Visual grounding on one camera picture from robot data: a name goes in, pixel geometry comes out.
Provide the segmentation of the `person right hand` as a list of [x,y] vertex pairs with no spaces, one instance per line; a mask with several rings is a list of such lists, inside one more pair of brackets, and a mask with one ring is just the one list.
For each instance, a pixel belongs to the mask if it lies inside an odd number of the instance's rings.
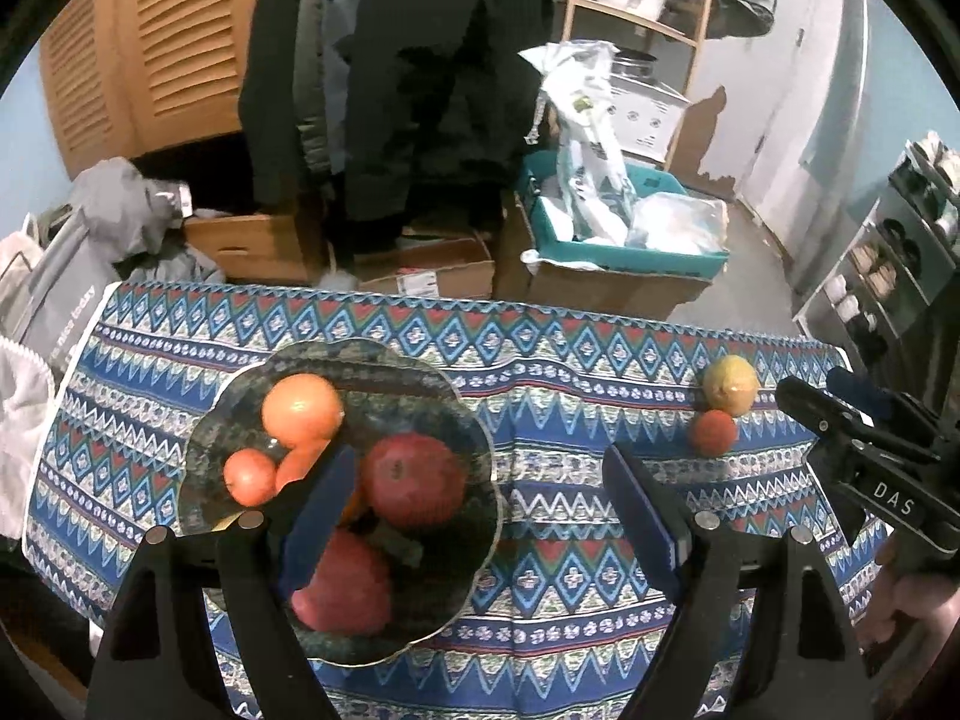
[[899,574],[893,563],[898,556],[898,538],[892,533],[875,555],[880,572],[872,585],[866,614],[857,623],[862,647],[892,639],[896,615],[903,614],[923,624],[939,652],[958,622],[958,582],[939,574]]

